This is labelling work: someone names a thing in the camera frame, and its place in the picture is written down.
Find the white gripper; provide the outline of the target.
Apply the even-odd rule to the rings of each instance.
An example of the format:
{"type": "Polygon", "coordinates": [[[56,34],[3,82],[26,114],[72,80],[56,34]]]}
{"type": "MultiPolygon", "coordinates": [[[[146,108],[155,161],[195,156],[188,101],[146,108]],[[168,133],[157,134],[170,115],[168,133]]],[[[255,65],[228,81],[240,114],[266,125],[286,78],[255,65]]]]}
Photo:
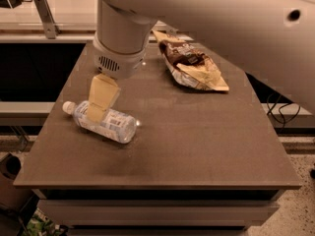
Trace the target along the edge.
{"type": "Polygon", "coordinates": [[[119,53],[103,45],[97,36],[94,37],[93,45],[94,65],[103,74],[92,79],[87,116],[99,123],[120,94],[121,88],[115,80],[132,77],[143,61],[145,50],[131,54],[119,53]]]}

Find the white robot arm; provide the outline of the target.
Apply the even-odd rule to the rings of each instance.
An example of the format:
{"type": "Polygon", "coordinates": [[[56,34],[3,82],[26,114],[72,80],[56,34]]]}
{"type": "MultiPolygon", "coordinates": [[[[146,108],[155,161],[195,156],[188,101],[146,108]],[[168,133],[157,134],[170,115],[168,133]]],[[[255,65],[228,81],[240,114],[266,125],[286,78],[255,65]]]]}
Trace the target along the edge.
{"type": "Polygon", "coordinates": [[[94,45],[128,78],[162,21],[315,113],[315,0],[98,0],[94,45]]]}

